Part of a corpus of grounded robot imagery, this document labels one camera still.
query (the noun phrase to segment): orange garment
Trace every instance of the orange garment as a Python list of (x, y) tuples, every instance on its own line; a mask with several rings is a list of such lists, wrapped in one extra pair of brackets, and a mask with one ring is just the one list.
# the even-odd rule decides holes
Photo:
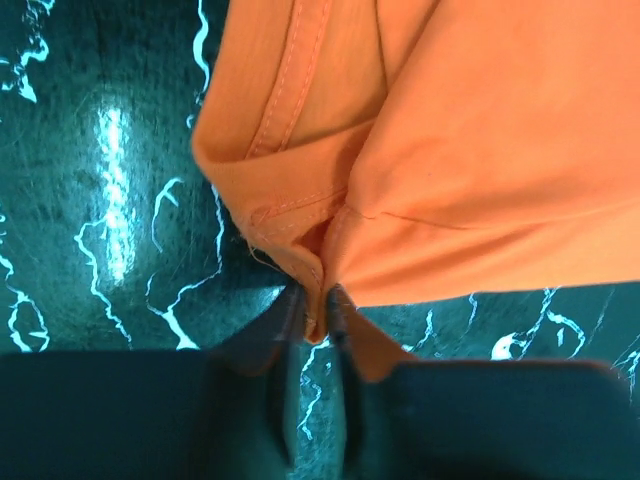
[(358, 306), (640, 279), (640, 2), (232, 0), (193, 136), (249, 244)]

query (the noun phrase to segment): wrinkled fabric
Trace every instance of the wrinkled fabric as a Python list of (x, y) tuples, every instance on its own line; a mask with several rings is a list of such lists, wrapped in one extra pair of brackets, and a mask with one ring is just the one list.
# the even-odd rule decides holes
[(640, 3), (232, 0), (195, 159), (360, 306), (640, 279)]

